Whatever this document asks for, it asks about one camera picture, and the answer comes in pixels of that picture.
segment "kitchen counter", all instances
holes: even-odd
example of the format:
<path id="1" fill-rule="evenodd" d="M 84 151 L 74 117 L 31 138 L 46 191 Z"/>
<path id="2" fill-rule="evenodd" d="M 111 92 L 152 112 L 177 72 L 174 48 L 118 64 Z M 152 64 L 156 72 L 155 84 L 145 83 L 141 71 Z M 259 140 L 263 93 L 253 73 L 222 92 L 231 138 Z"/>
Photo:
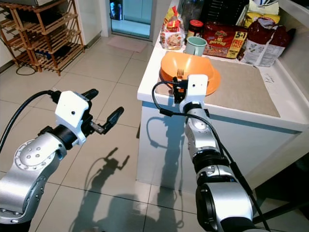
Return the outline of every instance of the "kitchen counter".
<path id="1" fill-rule="evenodd" d="M 172 0 L 170 6 L 174 5 L 178 5 L 177 0 Z M 151 97 L 152 88 L 158 81 L 161 59 L 167 52 L 159 40 L 160 37 L 157 38 L 137 94 L 137 98 L 143 101 L 137 179 L 194 192 L 195 173 L 186 148 L 187 140 L 182 127 L 184 119 L 160 115 Z M 183 52 L 184 49 L 185 46 L 175 52 Z M 209 58 L 241 63 L 236 59 Z M 204 106 L 209 110 L 221 140 L 244 175 L 258 169 L 276 150 L 309 129 L 309 102 L 280 61 L 277 60 L 272 67 L 258 69 L 280 117 L 211 104 Z M 178 110 L 173 97 L 157 93 L 155 96 L 159 104 L 173 111 Z"/>

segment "orange bowl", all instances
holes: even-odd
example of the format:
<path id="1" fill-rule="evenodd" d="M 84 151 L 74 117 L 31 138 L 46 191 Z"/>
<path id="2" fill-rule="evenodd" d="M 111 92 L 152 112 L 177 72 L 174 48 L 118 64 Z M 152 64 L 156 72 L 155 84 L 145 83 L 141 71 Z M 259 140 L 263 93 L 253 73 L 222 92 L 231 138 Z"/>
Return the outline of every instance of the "orange bowl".
<path id="1" fill-rule="evenodd" d="M 177 76 L 178 69 L 183 70 L 183 80 L 191 74 L 208 76 L 207 95 L 212 94 L 220 85 L 220 74 L 214 69 L 208 58 L 193 56 L 186 53 L 168 52 L 161 60 L 161 77 L 172 81 Z"/>

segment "mint green mug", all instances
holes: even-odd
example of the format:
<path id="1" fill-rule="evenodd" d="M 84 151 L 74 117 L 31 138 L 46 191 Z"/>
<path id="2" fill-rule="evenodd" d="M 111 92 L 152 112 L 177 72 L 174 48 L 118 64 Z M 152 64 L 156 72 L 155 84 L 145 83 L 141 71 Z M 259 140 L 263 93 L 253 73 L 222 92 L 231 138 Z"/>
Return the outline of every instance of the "mint green mug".
<path id="1" fill-rule="evenodd" d="M 186 54 L 191 54 L 195 56 L 202 56 L 207 41 L 203 38 L 192 36 L 187 39 L 187 46 L 185 48 Z"/>

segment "jar lid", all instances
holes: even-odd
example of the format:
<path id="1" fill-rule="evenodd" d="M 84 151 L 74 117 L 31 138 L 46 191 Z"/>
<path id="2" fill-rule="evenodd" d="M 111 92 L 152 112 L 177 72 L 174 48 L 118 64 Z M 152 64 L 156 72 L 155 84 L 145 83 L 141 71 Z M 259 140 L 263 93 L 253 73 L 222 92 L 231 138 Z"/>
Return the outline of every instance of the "jar lid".
<path id="1" fill-rule="evenodd" d="M 192 26 L 195 26 L 195 27 L 202 27 L 203 26 L 203 23 L 201 21 L 198 21 L 198 20 L 190 20 L 190 24 Z"/>

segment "glass door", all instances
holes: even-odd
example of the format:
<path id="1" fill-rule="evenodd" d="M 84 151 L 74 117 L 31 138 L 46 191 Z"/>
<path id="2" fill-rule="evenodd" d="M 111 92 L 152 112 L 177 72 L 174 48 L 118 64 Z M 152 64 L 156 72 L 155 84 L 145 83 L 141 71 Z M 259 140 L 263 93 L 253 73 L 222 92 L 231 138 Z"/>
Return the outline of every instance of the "glass door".
<path id="1" fill-rule="evenodd" d="M 110 0 L 112 32 L 151 39 L 153 0 Z"/>

